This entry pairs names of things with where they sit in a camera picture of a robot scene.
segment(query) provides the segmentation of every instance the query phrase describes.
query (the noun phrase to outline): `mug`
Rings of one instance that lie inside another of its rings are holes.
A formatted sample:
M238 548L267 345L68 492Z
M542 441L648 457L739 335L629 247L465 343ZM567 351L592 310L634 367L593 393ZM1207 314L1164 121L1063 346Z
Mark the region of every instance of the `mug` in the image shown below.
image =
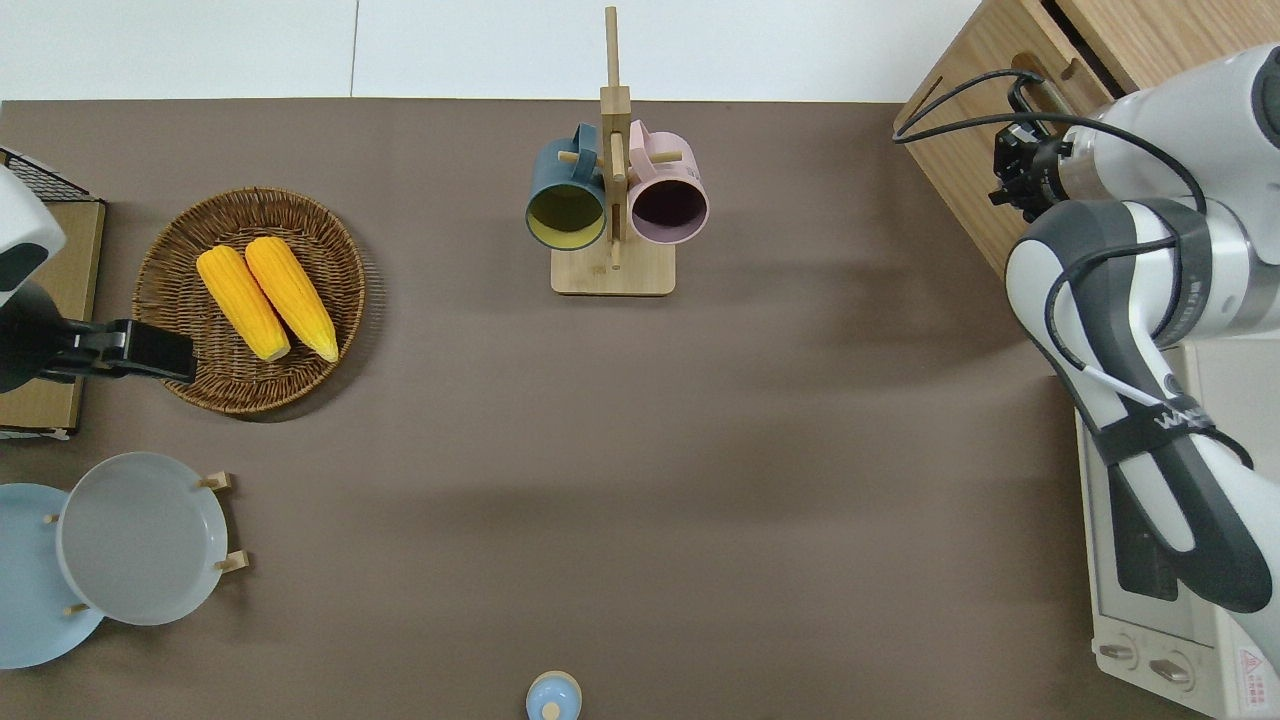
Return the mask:
M525 224L552 250L581 250L604 234L604 178L595 167L600 133L579 123L572 138L548 142L534 163L534 187ZM559 159L576 152L575 163Z
M627 191L627 211L637 236L663 245L685 242L707 224L703 190L694 151L671 132L650 133L644 123L631 123L628 154L635 181ZM654 163L650 155L680 152L680 160Z

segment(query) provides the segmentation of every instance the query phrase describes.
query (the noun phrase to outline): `yellow corn cob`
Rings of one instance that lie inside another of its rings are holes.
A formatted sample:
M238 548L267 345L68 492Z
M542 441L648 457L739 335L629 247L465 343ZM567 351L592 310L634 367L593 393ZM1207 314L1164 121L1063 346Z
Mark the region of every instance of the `yellow corn cob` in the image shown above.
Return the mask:
M216 245L206 250L196 259L196 272L253 355L271 363L289 351L280 320L236 249Z
M293 334L325 360L337 363L338 340L333 320L289 246L278 237L260 237L244 249L244 259Z

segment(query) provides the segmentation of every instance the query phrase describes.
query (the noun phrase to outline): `wicker basket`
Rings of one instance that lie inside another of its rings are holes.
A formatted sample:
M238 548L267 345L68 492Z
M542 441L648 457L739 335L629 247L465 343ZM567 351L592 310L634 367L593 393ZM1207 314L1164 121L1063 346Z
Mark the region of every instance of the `wicker basket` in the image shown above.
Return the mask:
M289 336L289 352L259 360L196 273L196 258L215 245L243 251L255 237L283 238L333 318L338 363L365 310L365 266L351 233L319 202L287 190L247 187L210 197L178 215L142 260L133 316L191 337L196 382L165 386L216 413L243 415L283 407L311 392L337 368Z

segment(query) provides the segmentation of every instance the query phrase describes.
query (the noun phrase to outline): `wire basket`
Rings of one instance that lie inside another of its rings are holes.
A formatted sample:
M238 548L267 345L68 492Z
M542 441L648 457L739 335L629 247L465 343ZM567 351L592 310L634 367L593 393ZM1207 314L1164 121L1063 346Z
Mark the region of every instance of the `wire basket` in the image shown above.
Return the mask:
M90 191L67 181L60 174L26 158L0 147L0 164L17 176L44 202L97 202Z

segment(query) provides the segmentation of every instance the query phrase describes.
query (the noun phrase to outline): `plate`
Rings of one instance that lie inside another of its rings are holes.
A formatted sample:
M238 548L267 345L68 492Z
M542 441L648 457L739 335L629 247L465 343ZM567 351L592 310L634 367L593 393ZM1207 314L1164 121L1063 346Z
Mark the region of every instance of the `plate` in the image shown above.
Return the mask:
M31 667L84 642L102 614L64 615L81 602L58 566L58 527L67 493L46 486L0 486L0 670Z
M58 562L90 607L131 625L187 616L227 559L227 520L212 491L154 452L104 460L72 489L58 523Z

